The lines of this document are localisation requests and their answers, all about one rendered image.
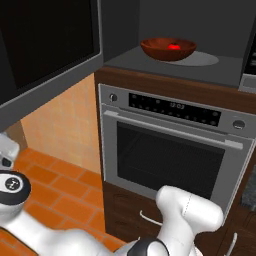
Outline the oven door with dark window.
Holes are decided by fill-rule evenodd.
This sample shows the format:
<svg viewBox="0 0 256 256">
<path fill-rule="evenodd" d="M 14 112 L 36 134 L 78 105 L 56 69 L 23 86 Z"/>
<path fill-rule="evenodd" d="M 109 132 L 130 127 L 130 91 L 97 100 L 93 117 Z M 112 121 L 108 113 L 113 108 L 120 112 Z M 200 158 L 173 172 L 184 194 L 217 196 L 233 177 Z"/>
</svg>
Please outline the oven door with dark window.
<svg viewBox="0 0 256 256">
<path fill-rule="evenodd" d="M 237 150 L 155 131 L 154 128 L 129 124 L 102 114 L 102 157 L 106 182 L 151 199 L 162 186 L 174 186 L 214 202 L 225 214 L 230 211 L 256 147 L 255 139 L 137 113 L 112 112 L 210 139 L 242 143 L 243 149 Z"/>
</svg>

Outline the dark wood drawer front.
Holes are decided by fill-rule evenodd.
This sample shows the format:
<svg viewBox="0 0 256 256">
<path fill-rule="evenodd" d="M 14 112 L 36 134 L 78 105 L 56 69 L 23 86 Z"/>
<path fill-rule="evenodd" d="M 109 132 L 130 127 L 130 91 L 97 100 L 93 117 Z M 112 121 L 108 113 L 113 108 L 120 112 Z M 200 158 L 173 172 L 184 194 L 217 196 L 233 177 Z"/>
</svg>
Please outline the dark wood drawer front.
<svg viewBox="0 0 256 256">
<path fill-rule="evenodd" d="M 103 182 L 103 201 L 105 229 L 108 234 L 131 242 L 138 237 L 156 236 L 160 231 L 159 225 L 140 216 L 140 213 L 143 213 L 157 222 L 162 221 L 160 211 L 153 200 Z M 204 256 L 220 256 L 219 249 L 227 229 L 228 225 L 225 224 L 214 233 L 198 234 L 195 245 Z"/>
</svg>

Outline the grey microwave turntable plate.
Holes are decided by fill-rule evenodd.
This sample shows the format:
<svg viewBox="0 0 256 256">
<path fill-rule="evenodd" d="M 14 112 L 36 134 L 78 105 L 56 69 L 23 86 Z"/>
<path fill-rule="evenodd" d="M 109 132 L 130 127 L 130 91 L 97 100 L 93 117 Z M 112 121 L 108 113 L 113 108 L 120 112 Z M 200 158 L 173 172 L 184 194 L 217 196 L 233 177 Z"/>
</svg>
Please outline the grey microwave turntable plate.
<svg viewBox="0 0 256 256">
<path fill-rule="evenodd" d="M 191 55 L 188 57 L 179 60 L 179 61 L 172 61 L 172 65 L 180 65 L 180 66 L 191 66 L 191 67 L 197 67 L 197 66 L 209 66 L 214 65 L 219 62 L 219 59 L 216 56 L 213 56 L 208 53 L 194 51 Z"/>
</svg>

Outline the dark wood oven housing cabinet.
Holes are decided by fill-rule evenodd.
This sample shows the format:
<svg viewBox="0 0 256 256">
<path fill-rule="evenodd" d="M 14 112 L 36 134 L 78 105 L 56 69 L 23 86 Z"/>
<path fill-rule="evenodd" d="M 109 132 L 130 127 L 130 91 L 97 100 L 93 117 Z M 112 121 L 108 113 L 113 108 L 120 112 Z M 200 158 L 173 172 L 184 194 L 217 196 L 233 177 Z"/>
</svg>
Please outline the dark wood oven housing cabinet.
<svg viewBox="0 0 256 256">
<path fill-rule="evenodd" d="M 160 95 L 163 97 L 175 98 L 189 102 L 195 102 L 203 105 L 209 105 L 233 111 L 244 112 L 256 115 L 256 96 L 248 93 L 241 93 L 232 88 L 214 86 L 200 82 L 188 80 L 160 77 L 156 75 L 120 70 L 115 68 L 102 68 L 95 74 L 96 93 L 98 96 L 97 106 L 99 140 L 101 148 L 101 174 L 103 182 L 103 158 L 102 158 L 102 139 L 101 139 L 101 122 L 99 107 L 99 88 L 100 84 L 114 86 L 117 88 L 131 89 L 134 91 L 145 92 L 149 94 Z M 256 169 L 256 148 L 254 149 L 244 176 L 237 190 L 235 199 L 230 211 L 225 214 L 222 227 L 225 225 L 232 207 L 236 205 L 236 200 L 242 198 L 243 190 L 249 179 L 250 174 Z"/>
</svg>

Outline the dark grey microwave oven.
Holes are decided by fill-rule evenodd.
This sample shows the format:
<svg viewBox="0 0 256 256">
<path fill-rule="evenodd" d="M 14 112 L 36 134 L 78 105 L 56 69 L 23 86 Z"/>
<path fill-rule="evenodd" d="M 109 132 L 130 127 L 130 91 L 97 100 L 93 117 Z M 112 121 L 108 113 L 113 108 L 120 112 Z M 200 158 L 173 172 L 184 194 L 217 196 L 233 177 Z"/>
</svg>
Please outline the dark grey microwave oven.
<svg viewBox="0 0 256 256">
<path fill-rule="evenodd" d="M 256 18 L 256 0 L 140 0 L 135 40 L 177 37 L 216 56 L 209 66 L 180 66 L 154 60 L 137 44 L 106 61 L 109 67 L 167 75 L 237 88 Z"/>
</svg>

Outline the brown wooden bowl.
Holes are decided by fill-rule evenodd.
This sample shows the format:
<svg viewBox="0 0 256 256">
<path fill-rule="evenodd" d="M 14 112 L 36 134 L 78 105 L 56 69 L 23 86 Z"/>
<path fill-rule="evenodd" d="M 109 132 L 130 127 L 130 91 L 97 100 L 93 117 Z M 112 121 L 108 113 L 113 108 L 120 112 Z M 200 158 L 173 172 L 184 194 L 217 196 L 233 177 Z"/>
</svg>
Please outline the brown wooden bowl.
<svg viewBox="0 0 256 256">
<path fill-rule="evenodd" d="M 180 50 L 169 50 L 169 44 L 178 44 Z M 179 61 L 191 55 L 197 48 L 197 44 L 179 38 L 150 38 L 140 42 L 140 46 L 144 53 L 160 61 Z"/>
</svg>

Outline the stainless steel built-in oven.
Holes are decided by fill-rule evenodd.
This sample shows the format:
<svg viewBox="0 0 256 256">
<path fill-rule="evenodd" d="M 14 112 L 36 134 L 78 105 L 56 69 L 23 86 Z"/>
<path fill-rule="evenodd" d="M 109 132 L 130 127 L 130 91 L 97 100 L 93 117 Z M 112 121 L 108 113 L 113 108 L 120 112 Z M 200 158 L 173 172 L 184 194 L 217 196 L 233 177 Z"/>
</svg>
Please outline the stainless steel built-in oven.
<svg viewBox="0 0 256 256">
<path fill-rule="evenodd" d="M 112 110 L 137 113 L 203 130 L 228 133 L 256 140 L 256 115 L 253 114 L 105 84 L 100 84 L 98 88 L 101 139 L 102 114 L 106 110 Z M 117 95 L 117 101 L 115 102 L 110 102 L 109 96 L 112 93 Z M 245 128 L 242 130 L 235 129 L 233 127 L 235 120 L 244 121 Z"/>
</svg>

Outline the dark wood cupboard door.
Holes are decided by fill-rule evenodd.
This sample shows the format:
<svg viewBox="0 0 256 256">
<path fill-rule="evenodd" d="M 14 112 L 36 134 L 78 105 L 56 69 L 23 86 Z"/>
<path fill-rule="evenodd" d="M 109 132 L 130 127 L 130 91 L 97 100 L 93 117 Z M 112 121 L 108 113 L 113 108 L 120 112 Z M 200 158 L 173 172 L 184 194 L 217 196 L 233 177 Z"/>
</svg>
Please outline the dark wood cupboard door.
<svg viewBox="0 0 256 256">
<path fill-rule="evenodd" d="M 230 256 L 256 256 L 256 211 L 251 211 L 242 198 L 236 200 L 221 230 L 223 235 L 217 256 L 228 252 L 234 234 L 237 240 Z"/>
</svg>

